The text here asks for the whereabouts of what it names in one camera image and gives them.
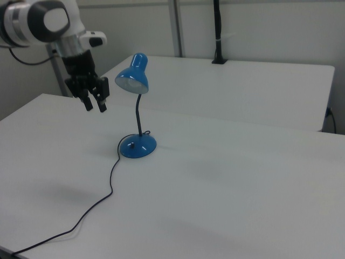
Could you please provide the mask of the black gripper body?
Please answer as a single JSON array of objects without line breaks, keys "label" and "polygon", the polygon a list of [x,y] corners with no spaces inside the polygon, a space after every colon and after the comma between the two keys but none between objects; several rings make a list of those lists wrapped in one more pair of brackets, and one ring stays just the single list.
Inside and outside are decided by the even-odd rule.
[{"label": "black gripper body", "polygon": [[97,75],[90,50],[76,56],[62,57],[62,60],[70,76],[65,83],[74,97],[84,100],[91,93],[97,100],[106,100],[109,96],[108,79]]}]

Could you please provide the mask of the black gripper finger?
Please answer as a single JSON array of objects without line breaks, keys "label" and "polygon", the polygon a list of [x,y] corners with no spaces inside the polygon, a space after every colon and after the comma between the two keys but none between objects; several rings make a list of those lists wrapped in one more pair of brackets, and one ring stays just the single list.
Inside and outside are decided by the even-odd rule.
[{"label": "black gripper finger", "polygon": [[86,108],[87,111],[90,111],[90,110],[93,109],[93,105],[92,105],[91,100],[90,100],[90,98],[88,96],[88,93],[83,93],[81,95],[81,101],[84,103],[85,108]]},{"label": "black gripper finger", "polygon": [[103,96],[101,95],[97,95],[95,97],[96,99],[96,102],[97,102],[97,105],[98,105],[98,108],[100,110],[101,113],[105,112],[107,110],[107,107],[106,107],[106,98],[104,98]]}]

